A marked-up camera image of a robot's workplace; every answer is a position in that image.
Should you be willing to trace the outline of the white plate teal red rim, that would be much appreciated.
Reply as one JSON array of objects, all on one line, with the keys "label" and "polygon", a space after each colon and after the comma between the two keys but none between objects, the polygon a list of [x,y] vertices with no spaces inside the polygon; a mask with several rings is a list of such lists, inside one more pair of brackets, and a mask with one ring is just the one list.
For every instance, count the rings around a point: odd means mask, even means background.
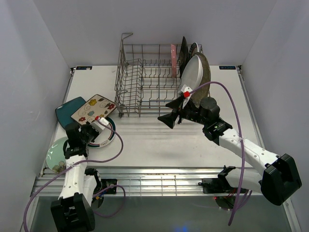
[{"label": "white plate teal red rim", "polygon": [[195,53],[198,53],[198,52],[201,52],[201,51],[202,51],[201,45],[199,45],[196,42],[192,43],[191,46],[190,46],[189,53],[188,53],[189,59],[191,59],[195,55]]},{"label": "white plate teal red rim", "polygon": [[[116,130],[115,122],[110,117],[106,117],[106,120],[109,122],[108,127]],[[110,129],[104,129],[94,142],[88,144],[88,147],[93,149],[103,148],[111,143],[115,137],[115,133]]]}]

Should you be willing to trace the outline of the beige square flower plate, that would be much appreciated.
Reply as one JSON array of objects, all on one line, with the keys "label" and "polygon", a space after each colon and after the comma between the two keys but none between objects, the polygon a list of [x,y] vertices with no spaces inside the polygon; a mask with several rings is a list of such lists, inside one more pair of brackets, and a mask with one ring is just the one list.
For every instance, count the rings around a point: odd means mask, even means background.
[{"label": "beige square flower plate", "polygon": [[100,118],[106,118],[117,108],[116,103],[96,94],[83,104],[70,117],[77,123],[83,125],[92,123]]}]

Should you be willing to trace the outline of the speckled beige blue round plate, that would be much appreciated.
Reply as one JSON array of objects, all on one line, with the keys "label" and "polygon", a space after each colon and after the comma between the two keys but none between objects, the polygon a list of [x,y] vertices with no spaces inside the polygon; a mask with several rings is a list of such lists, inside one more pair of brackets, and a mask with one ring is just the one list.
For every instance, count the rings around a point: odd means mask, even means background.
[{"label": "speckled beige blue round plate", "polygon": [[[196,52],[194,56],[198,56],[201,60],[202,63],[202,68],[203,68],[203,76],[200,82],[200,86],[203,85],[206,82],[211,81],[211,69],[208,63],[207,58],[200,52]],[[210,96],[210,85],[205,85],[201,87],[199,90],[197,90],[193,96],[191,97],[192,102],[194,103],[195,107],[199,107],[200,101],[204,97],[209,97]]]}]

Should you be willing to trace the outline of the teal square plate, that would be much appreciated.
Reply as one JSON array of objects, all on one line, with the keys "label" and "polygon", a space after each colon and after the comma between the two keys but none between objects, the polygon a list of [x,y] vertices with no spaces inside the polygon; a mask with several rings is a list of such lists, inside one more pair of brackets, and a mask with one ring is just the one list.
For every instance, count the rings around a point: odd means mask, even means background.
[{"label": "teal square plate", "polygon": [[77,97],[55,109],[57,120],[62,128],[65,128],[68,124],[74,121],[71,116],[85,103],[86,101],[84,98]]}]

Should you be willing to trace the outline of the grey wire dish rack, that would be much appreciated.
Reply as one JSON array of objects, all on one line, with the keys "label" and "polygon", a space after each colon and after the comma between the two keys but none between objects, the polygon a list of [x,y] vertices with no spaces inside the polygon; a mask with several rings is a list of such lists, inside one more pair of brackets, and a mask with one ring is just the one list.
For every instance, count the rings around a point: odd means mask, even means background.
[{"label": "grey wire dish rack", "polygon": [[166,103],[177,98],[181,78],[177,49],[177,77],[172,77],[170,43],[134,43],[131,32],[122,33],[115,81],[118,116],[160,116]]}]

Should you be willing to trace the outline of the white oval plate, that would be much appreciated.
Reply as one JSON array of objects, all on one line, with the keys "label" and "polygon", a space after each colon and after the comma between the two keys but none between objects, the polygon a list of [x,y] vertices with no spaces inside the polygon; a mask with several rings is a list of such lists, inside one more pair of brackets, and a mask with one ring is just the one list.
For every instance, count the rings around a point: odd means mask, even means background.
[{"label": "white oval plate", "polygon": [[202,62],[199,56],[193,56],[187,63],[178,88],[178,94],[181,93],[183,86],[190,87],[192,90],[199,87],[203,76]]}]

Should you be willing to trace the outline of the black square floral plate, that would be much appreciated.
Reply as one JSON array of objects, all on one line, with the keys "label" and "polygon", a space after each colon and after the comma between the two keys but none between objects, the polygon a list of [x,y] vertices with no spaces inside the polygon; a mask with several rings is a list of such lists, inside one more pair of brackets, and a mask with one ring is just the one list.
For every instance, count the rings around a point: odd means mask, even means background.
[{"label": "black square floral plate", "polygon": [[188,58],[188,45],[187,45],[186,38],[183,36],[182,45],[181,45],[181,49],[179,52],[179,58],[178,58],[180,78],[182,77],[183,71],[187,64],[187,58]]}]

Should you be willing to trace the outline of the pink polka dot plate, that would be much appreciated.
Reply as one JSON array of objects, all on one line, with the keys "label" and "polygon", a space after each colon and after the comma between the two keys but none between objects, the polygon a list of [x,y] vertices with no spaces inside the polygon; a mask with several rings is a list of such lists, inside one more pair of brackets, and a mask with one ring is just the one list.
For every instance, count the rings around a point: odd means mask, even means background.
[{"label": "pink polka dot plate", "polygon": [[170,45],[171,49],[171,69],[172,69],[172,77],[176,78],[177,77],[177,49],[176,45],[171,44]]}]

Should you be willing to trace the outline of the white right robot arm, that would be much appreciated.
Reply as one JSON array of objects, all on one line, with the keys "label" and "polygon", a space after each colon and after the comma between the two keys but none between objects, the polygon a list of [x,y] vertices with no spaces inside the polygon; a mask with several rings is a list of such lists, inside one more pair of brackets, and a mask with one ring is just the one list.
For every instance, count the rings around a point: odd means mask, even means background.
[{"label": "white right robot arm", "polygon": [[199,107],[184,96],[167,103],[172,111],[157,119],[174,128],[183,119],[203,125],[205,137],[240,158],[244,158],[254,171],[225,167],[218,174],[219,189],[229,192],[241,185],[243,189],[261,193],[274,205],[282,205],[302,187],[301,178],[292,156],[282,156],[269,152],[248,139],[243,139],[237,131],[219,116],[220,107],[212,97],[205,97]]}]

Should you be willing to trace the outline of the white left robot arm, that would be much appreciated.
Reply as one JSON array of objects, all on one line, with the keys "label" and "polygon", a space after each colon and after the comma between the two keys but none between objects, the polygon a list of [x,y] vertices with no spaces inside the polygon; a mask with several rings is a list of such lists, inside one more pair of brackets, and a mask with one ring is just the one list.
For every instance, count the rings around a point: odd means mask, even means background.
[{"label": "white left robot arm", "polygon": [[88,144],[103,131],[97,122],[65,127],[67,140],[63,151],[66,173],[59,198],[51,203],[51,213],[59,232],[90,232],[95,228],[91,208],[93,193],[102,189],[97,171],[87,168]]}]

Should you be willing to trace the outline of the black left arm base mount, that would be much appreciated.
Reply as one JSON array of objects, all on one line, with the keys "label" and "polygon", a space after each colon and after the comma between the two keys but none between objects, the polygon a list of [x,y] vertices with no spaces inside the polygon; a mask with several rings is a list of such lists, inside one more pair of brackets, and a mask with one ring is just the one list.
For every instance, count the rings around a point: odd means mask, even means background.
[{"label": "black left arm base mount", "polygon": [[114,187],[115,185],[117,185],[118,180],[117,179],[101,179],[101,183],[102,183],[102,189],[105,189],[107,187],[111,187],[108,190],[102,192],[100,194],[100,197],[103,196],[104,194],[116,194],[116,189],[117,187]]}]

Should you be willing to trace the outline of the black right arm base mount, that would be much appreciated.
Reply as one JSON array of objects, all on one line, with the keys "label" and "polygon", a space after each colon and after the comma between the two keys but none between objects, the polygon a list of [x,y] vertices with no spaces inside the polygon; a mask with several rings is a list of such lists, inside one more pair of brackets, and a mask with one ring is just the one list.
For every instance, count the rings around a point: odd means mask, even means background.
[{"label": "black right arm base mount", "polygon": [[225,193],[229,190],[229,187],[219,178],[203,178],[198,185],[203,188],[204,194]]}]

